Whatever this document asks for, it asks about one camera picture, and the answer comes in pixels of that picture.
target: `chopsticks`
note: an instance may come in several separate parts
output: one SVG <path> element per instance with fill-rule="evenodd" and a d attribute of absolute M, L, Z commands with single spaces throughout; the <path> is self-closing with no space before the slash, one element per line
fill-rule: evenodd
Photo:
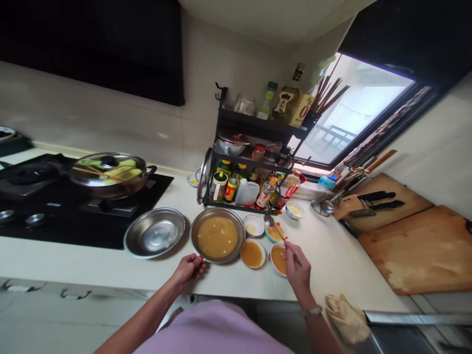
<path fill-rule="evenodd" d="M 330 79 L 331 76 L 328 75 L 326 77 L 322 77 L 322 79 L 320 80 L 315 101 L 313 102 L 310 111 L 315 111 L 316 113 L 323 114 L 329 107 L 334 104 L 334 102 L 336 102 L 348 90 L 348 88 L 351 87 L 349 85 L 346 85 L 333 96 L 343 79 L 337 78 L 332 86 L 331 83 L 328 83 Z"/>
<path fill-rule="evenodd" d="M 82 171 L 82 172 L 88 172 L 88 173 L 93 174 L 93 175 L 99 175 L 99 176 L 104 176 L 104 177 L 116 179 L 116 180 L 119 180 L 119 181 L 126 181 L 125 179 L 122 179 L 122 178 L 119 178 L 119 177 L 109 176 L 106 173 L 101 172 L 101 171 L 97 170 L 96 168 L 94 168 L 92 166 L 88 166 L 88 167 L 90 168 L 90 170 L 81 169 L 81 168 L 78 168 L 78 167 L 72 167 L 72 169 L 77 170 L 77 171 Z"/>

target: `pot lid handle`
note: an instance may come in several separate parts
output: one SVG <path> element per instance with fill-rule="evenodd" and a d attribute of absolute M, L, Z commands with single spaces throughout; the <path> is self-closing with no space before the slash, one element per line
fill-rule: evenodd
<path fill-rule="evenodd" d="M 102 162 L 102 166 L 105 168 L 116 167 L 119 165 L 119 162 L 114 156 L 102 156 L 100 161 Z"/>

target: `wristwatch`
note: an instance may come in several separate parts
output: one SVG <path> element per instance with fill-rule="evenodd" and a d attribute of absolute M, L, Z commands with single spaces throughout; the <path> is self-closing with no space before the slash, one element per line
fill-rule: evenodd
<path fill-rule="evenodd" d="M 321 312 L 323 312 L 323 308 L 319 305 L 316 305 L 315 308 L 313 308 L 311 310 L 302 311 L 301 314 L 304 317 L 306 317 L 306 316 L 310 316 L 310 315 L 319 315 Z"/>

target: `cloth towel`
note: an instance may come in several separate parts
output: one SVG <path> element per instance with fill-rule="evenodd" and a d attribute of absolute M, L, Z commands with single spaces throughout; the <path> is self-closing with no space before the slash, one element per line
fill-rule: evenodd
<path fill-rule="evenodd" d="M 339 297 L 327 294 L 326 311 L 348 345 L 354 346 L 369 337 L 370 328 L 364 312 L 352 306 L 344 294 Z"/>

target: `wooden cutting board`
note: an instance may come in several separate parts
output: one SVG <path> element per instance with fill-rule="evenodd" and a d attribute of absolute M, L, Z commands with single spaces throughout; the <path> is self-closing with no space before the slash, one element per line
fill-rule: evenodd
<path fill-rule="evenodd" d="M 349 219 L 349 225 L 358 236 L 367 234 L 373 230 L 381 228 L 382 226 L 391 224 L 395 221 L 401 220 L 407 216 L 416 214 L 434 206 L 434 204 L 429 200 L 423 198 L 419 194 L 416 194 L 411 189 L 407 188 L 384 173 L 379 174 L 374 179 L 361 184 L 358 188 L 353 190 L 352 194 L 362 195 L 378 191 L 395 192 L 397 196 L 395 198 L 376 201 L 375 204 L 401 200 L 405 202 L 405 205 L 399 206 L 395 209 L 377 210 L 377 215 L 375 216 Z"/>
<path fill-rule="evenodd" d="M 436 206 L 359 242 L 398 295 L 472 290 L 472 235 L 466 219 Z"/>

